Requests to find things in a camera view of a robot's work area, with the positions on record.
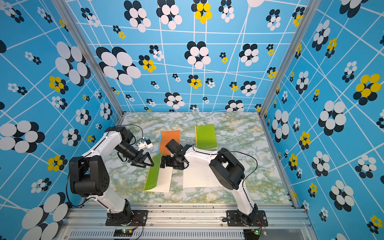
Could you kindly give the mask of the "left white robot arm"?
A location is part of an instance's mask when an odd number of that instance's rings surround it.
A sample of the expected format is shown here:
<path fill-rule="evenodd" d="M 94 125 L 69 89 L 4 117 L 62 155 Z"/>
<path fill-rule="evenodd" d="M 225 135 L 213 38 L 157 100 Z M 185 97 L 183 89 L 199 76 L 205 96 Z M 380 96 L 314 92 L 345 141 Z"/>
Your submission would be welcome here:
<path fill-rule="evenodd" d="M 109 127 L 102 138 L 89 151 L 69 161 L 66 190 L 88 200 L 94 200 L 107 211 L 107 219 L 115 225 L 127 226 L 144 223 L 135 215 L 128 200 L 120 197 L 110 186 L 105 160 L 113 150 L 124 163 L 134 167 L 154 167 L 149 153 L 134 148 L 134 135 L 124 125 Z"/>

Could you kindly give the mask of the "controller board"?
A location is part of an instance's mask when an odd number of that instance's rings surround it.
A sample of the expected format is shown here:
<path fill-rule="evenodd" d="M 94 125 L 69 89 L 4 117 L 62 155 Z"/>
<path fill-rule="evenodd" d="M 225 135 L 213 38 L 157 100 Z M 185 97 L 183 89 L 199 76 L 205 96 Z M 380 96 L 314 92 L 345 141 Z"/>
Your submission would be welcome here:
<path fill-rule="evenodd" d="M 116 238 L 130 238 L 133 236 L 134 230 L 132 229 L 115 229 L 114 237 Z"/>
<path fill-rule="evenodd" d="M 259 240 L 261 233 L 259 230 L 244 230 L 245 240 Z"/>

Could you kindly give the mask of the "left controller board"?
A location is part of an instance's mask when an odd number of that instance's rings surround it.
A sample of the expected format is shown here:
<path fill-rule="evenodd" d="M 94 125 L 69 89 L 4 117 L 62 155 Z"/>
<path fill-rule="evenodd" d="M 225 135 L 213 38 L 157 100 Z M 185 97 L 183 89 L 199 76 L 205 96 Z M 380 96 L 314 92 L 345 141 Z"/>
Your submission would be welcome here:
<path fill-rule="evenodd" d="M 115 229 L 114 237 L 116 238 L 130 238 L 133 236 L 134 230 L 132 229 Z"/>

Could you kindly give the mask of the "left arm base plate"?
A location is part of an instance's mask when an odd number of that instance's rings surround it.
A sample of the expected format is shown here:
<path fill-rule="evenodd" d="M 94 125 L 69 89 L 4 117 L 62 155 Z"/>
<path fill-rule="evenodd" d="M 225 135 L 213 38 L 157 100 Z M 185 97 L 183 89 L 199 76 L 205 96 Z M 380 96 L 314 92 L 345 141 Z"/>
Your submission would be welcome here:
<path fill-rule="evenodd" d="M 148 218 L 149 211 L 147 210 L 133 210 L 126 213 L 107 213 L 106 226 L 145 226 Z"/>

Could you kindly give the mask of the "right controller board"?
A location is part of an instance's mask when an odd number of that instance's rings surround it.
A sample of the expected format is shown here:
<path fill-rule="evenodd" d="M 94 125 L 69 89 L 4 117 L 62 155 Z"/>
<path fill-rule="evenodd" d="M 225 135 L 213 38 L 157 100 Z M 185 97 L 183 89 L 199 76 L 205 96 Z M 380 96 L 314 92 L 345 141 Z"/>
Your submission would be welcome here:
<path fill-rule="evenodd" d="M 259 240 L 261 233 L 259 230 L 244 230 L 245 240 Z"/>

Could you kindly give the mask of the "orange cover notebook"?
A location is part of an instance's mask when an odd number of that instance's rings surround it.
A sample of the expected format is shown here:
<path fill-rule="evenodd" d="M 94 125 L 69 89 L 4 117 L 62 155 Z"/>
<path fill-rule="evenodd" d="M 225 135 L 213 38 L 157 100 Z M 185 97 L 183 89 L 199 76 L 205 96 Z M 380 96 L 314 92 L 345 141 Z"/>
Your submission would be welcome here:
<path fill-rule="evenodd" d="M 159 153 L 162 153 L 162 156 L 169 156 L 171 153 L 166 148 L 166 144 L 168 144 L 171 140 L 175 140 L 178 144 L 180 144 L 181 131 L 162 131 L 160 137 L 159 144 Z"/>

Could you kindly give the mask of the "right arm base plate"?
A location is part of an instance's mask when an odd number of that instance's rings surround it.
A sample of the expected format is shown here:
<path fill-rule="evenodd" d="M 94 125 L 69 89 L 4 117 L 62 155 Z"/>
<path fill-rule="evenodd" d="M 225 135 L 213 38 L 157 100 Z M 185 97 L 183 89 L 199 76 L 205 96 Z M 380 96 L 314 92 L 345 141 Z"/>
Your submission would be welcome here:
<path fill-rule="evenodd" d="M 267 227 L 269 225 L 265 211 L 253 211 L 245 215 L 240 211 L 226 211 L 227 224 L 229 227 Z"/>

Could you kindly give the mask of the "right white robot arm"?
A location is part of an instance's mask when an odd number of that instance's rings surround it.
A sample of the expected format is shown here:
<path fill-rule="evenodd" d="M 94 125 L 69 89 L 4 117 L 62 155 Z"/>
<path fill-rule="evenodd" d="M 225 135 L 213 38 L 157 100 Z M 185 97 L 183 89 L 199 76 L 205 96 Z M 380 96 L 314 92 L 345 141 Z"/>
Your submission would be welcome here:
<path fill-rule="evenodd" d="M 209 166 L 219 183 L 232 192 L 242 224 L 251 226 L 256 222 L 258 207 L 248 193 L 245 168 L 229 150 L 222 148 L 219 151 L 206 151 L 185 145 L 171 150 L 170 155 L 161 158 L 161 168 L 185 170 L 192 163 Z"/>

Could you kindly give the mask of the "aluminium frame rail front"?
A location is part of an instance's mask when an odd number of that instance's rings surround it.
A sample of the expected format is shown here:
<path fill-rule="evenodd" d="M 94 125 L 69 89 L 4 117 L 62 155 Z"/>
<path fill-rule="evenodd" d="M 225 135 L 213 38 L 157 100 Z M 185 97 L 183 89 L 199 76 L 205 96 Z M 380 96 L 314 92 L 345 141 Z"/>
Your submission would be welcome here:
<path fill-rule="evenodd" d="M 304 209 L 291 205 L 259 205 L 269 225 L 261 227 L 260 240 L 316 240 Z M 133 210 L 147 210 L 144 227 L 106 226 L 107 215 L 95 204 L 71 210 L 57 238 L 59 240 L 243 240 L 250 227 L 229 227 L 223 219 L 234 204 L 138 204 Z M 130 238 L 114 237 L 115 229 L 132 229 Z"/>

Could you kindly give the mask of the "lined notebook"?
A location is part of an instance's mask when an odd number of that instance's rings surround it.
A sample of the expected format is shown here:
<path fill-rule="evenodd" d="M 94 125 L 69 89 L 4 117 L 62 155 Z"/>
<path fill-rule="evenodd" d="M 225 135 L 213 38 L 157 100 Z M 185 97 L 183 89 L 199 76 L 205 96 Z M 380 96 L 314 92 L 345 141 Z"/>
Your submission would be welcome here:
<path fill-rule="evenodd" d="M 208 163 L 193 163 L 183 170 L 183 188 L 221 187 Z"/>

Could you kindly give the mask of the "green cover notebook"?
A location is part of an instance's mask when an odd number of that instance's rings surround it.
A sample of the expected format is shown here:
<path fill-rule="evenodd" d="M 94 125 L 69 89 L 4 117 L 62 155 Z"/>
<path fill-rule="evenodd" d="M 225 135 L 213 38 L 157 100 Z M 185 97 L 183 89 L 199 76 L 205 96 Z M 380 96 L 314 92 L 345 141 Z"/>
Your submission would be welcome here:
<path fill-rule="evenodd" d="M 170 191 L 173 168 L 161 168 L 163 152 L 153 157 L 154 166 L 150 167 L 144 186 L 145 192 L 168 193 Z"/>
<path fill-rule="evenodd" d="M 218 147 L 215 125 L 195 126 L 196 147 L 201 150 L 212 150 Z"/>

